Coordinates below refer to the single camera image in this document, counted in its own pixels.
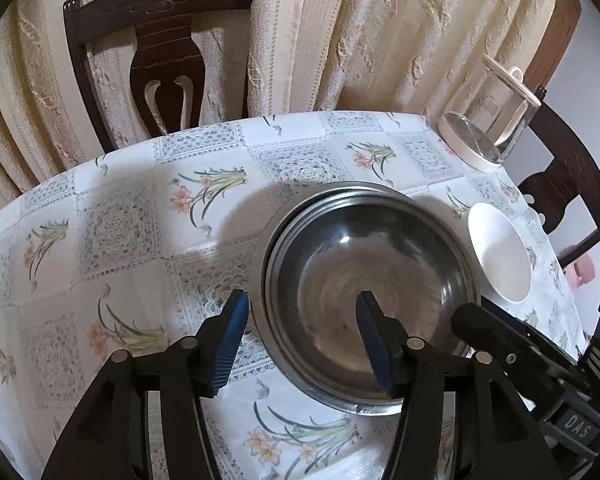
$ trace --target wooden chair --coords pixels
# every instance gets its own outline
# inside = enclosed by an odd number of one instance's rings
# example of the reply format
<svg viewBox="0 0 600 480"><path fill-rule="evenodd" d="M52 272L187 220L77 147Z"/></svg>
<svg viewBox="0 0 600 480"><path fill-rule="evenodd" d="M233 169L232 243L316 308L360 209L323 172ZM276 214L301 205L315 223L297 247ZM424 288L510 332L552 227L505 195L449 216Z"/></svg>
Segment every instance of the wooden chair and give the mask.
<svg viewBox="0 0 600 480"><path fill-rule="evenodd" d="M558 227L567 205L578 195L596 223L595 231L558 259L564 268L600 241L600 169L575 132L546 103L529 127L554 156L546 170L518 186L522 194L534 198L530 207L544 215L544 232Z"/></svg>
<svg viewBox="0 0 600 480"><path fill-rule="evenodd" d="M82 6L80 0L64 3L64 28L78 88L87 113L105 152L112 152L115 140L105 121L85 44L117 30L133 27L138 49L131 62L131 93L152 137L159 137L160 124L147 104L148 83L160 82L155 104L169 133L179 131L184 90L176 79L186 76L193 86L189 127L198 126L205 84L205 63L191 39L192 15L209 10L249 9L251 0L93 0ZM246 79L243 116L246 117Z"/></svg>

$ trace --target bolt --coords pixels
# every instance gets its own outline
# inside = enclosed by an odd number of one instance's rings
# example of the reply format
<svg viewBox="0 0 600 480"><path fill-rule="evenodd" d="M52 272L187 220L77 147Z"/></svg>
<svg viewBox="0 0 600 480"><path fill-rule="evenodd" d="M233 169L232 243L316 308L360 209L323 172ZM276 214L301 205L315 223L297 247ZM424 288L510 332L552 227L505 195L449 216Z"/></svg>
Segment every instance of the bolt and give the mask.
<svg viewBox="0 0 600 480"><path fill-rule="evenodd" d="M122 361L126 360L127 357L129 357L129 352L122 348L111 354L111 360L115 363L121 363Z"/></svg>
<svg viewBox="0 0 600 480"><path fill-rule="evenodd" d="M407 346L411 350L422 350L424 348L424 341L419 337L410 337L407 339Z"/></svg>
<svg viewBox="0 0 600 480"><path fill-rule="evenodd" d="M191 350L198 346L198 340L192 335L187 335L180 340L180 346L185 350Z"/></svg>
<svg viewBox="0 0 600 480"><path fill-rule="evenodd" d="M488 352L480 351L475 355L475 358L478 359L478 362L482 363L483 365L488 365L491 363L491 361L493 361L491 354Z"/></svg>

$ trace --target dining table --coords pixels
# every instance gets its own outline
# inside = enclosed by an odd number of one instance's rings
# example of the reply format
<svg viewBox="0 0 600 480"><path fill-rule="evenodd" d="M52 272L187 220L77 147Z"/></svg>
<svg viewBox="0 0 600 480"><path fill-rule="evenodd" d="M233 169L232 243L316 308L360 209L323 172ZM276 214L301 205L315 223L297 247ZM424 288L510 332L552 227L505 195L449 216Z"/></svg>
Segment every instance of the dining table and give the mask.
<svg viewBox="0 0 600 480"><path fill-rule="evenodd" d="M248 290L267 221L309 186L390 186L466 241L478 202L502 211L532 267L528 297L505 310L577 358L586 342L538 215L504 168L467 166L423 116L327 111L200 126L58 174L0 210L0 449L26 480L96 373L119 348L162 351ZM351 415L296 389L250 319L228 384L203 410L223 478L378 479L397 415ZM437 478L453 446L446 402ZM159 393L149 397L156 480L168 478Z"/></svg>

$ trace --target metal bowl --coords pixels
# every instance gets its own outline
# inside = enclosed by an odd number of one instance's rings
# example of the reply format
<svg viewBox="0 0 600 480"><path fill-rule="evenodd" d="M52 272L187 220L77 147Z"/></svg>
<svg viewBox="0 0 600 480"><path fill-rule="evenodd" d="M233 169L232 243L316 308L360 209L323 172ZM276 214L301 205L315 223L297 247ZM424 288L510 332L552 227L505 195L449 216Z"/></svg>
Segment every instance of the metal bowl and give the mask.
<svg viewBox="0 0 600 480"><path fill-rule="evenodd" d="M449 228L401 193L342 182L312 189L269 222L253 261L251 304L263 343L296 387L344 412L400 411L374 379L355 319L371 290L410 335L443 351L457 306L479 301Z"/></svg>

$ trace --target patterned curtain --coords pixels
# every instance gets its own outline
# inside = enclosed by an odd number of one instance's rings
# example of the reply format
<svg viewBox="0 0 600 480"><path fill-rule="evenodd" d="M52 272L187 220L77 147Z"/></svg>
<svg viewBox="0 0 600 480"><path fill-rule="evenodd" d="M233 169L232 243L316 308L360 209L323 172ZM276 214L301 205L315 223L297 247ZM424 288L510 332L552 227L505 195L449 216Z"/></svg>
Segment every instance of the patterned curtain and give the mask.
<svg viewBox="0 0 600 480"><path fill-rule="evenodd" d="M15 0L0 20L0 208L102 154L66 48L65 0ZM523 70L555 0L253 0L197 16L207 65L201 124L237 119L245 70L252 116L366 109L435 119L483 52ZM128 85L132 29L91 45L119 146L148 138Z"/></svg>

